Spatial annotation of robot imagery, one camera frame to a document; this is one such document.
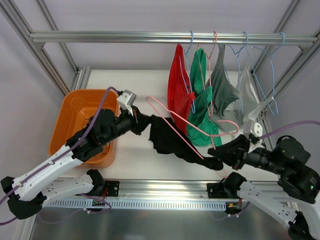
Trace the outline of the green tank top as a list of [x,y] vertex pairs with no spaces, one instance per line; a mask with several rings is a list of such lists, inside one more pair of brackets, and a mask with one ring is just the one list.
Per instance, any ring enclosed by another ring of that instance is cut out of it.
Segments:
[[194,92],[195,112],[190,112],[187,126],[187,137],[193,145],[206,147],[214,144],[221,146],[220,136],[211,138],[210,135],[219,133],[218,125],[210,121],[211,101],[213,99],[212,87],[206,87],[207,57],[202,48],[199,48],[193,56],[189,79]]

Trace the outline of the black tank top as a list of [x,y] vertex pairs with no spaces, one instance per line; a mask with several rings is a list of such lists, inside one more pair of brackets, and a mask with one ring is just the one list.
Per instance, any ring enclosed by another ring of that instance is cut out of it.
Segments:
[[190,164],[198,164],[208,169],[220,171],[223,163],[214,156],[206,157],[200,154],[186,135],[176,127],[169,117],[145,115],[136,112],[137,129],[142,132],[150,126],[149,140],[153,143],[153,149],[158,154],[174,154]]

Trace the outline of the grey tank top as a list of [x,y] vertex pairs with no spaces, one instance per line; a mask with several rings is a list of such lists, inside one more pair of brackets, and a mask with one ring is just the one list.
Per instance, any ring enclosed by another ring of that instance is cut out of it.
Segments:
[[213,114],[209,121],[225,132],[232,132],[243,124],[243,115],[235,101],[239,99],[239,91],[229,82],[224,68],[225,46],[218,46],[219,53],[215,67],[206,82],[212,86]]

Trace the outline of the red tank top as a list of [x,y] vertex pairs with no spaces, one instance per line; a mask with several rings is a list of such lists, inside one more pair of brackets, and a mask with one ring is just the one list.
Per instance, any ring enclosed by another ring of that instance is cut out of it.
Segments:
[[195,93],[191,90],[190,79],[185,68],[184,49],[176,45],[174,57],[169,71],[167,86],[167,106],[172,114],[175,125],[184,134],[187,133],[187,123],[191,112]]

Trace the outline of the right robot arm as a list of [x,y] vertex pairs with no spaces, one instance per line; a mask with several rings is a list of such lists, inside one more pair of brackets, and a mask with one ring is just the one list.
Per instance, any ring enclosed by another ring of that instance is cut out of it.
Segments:
[[[263,147],[254,150],[261,137],[239,135],[235,140],[210,148],[209,155],[218,158],[234,171],[222,180],[220,188],[228,198],[239,197],[267,213],[288,232],[293,240],[320,238],[320,176],[306,165],[310,154],[294,137],[278,139],[270,151]],[[263,193],[237,171],[249,165],[278,176],[277,184],[296,200],[300,210],[294,210]]]

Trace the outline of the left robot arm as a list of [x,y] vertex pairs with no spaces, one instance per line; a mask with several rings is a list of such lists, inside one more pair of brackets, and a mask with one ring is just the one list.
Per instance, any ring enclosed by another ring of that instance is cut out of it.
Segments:
[[108,108],[89,119],[87,125],[70,137],[50,158],[20,177],[5,177],[0,183],[10,212],[15,219],[36,215],[45,205],[72,195],[100,195],[105,180],[96,169],[69,181],[54,184],[63,173],[100,154],[104,146],[131,131],[138,134],[139,109],[122,109],[119,116]]

